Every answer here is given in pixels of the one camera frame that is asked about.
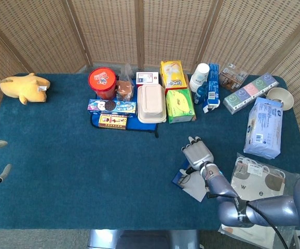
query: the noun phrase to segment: floor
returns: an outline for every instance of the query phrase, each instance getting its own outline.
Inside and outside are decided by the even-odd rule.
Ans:
[[[88,230],[0,230],[0,249],[14,248],[86,248],[89,236]],[[202,231],[200,242],[205,248],[253,249],[256,246],[221,235],[216,231]]]

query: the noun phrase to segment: stuffed animal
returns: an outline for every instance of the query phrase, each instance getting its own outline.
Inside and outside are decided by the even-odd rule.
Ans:
[[[30,102],[45,102],[46,89],[50,82],[30,73],[26,76],[12,76],[0,80],[0,88],[4,94],[12,98],[19,98],[23,105]]]

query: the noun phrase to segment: blue plastic package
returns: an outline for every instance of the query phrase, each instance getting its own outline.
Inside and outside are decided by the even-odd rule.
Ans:
[[[273,159],[280,154],[282,104],[257,98],[249,112],[243,152]]]

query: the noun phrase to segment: table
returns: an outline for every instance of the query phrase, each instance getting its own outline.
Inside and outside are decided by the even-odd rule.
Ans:
[[[243,153],[249,105],[231,115],[221,105],[197,120],[161,123],[147,132],[95,129],[87,105],[94,97],[86,74],[39,74],[48,79],[47,103],[4,97],[0,106],[0,228],[10,229],[218,229],[215,200],[198,203],[171,180],[185,157],[188,136],[200,136],[230,180]],[[257,76],[249,76],[246,82]],[[275,77],[281,87],[286,84]],[[229,95],[220,89],[221,102]],[[300,173],[300,133],[293,110],[284,112],[281,154],[248,155]]]

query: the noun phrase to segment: black cable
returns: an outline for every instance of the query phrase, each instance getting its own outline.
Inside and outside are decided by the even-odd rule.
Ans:
[[[227,197],[227,198],[235,198],[233,196],[228,196],[228,195],[218,195],[218,194],[210,194],[209,195],[211,196],[211,198],[214,198],[214,197]],[[266,222],[268,222],[268,224],[273,228],[273,230],[275,231],[275,233],[277,234],[277,236],[279,237],[281,243],[283,244],[284,248],[285,249],[289,249],[288,246],[286,245],[286,242],[283,238],[283,236],[280,234],[280,232],[278,231],[278,229],[268,220],[268,218],[256,207],[252,206],[249,201],[246,202],[246,205],[248,207],[250,207],[252,210],[254,210],[256,213],[258,213],[264,220],[266,220]]]
[[[274,231],[278,235],[278,237],[279,237],[281,243],[283,244],[284,248],[285,249],[289,249],[289,247],[286,245],[286,242],[285,242],[283,236],[280,234],[280,232],[278,231],[278,229],[268,220],[268,218],[258,208],[252,206],[249,202],[247,202],[246,205],[248,207],[250,207],[251,209],[253,209],[255,212],[257,212],[264,220],[266,220],[266,222],[269,223],[269,225],[274,229]]]

